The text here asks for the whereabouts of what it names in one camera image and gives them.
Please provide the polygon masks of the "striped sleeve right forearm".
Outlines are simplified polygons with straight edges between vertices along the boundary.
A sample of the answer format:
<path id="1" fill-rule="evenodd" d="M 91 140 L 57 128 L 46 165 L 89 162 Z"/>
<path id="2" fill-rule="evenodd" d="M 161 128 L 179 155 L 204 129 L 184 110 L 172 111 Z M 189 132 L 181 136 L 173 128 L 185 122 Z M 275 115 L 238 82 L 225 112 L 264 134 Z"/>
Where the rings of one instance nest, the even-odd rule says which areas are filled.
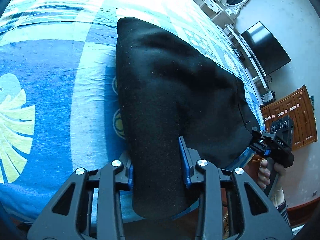
<path id="1" fill-rule="evenodd" d="M 285 220 L 286 224 L 290 226 L 289 215 L 287 213 L 287 202 L 284 197 L 284 191 L 281 182 L 277 182 L 269 199 L 274 204 L 275 208 Z"/>

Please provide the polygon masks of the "person right hand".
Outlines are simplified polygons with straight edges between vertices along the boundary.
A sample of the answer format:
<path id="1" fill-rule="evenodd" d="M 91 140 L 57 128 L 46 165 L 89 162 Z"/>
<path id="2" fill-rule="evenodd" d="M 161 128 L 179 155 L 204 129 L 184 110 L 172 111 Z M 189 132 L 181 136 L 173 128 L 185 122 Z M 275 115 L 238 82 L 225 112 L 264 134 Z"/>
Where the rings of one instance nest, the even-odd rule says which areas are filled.
<path id="1" fill-rule="evenodd" d="M 271 171 L 267 168 L 267 165 L 268 165 L 268 161 L 266 159 L 263 159 L 260 163 L 257 184 L 261 189 L 265 189 L 271 183 L 271 180 L 270 180 Z M 274 186 L 274 190 L 279 191 L 280 189 L 283 188 L 282 182 L 285 178 L 286 171 L 283 165 L 280 165 L 278 163 L 275 163 L 273 168 L 274 168 L 274 171 L 276 171 L 279 175 L 278 181 Z"/>

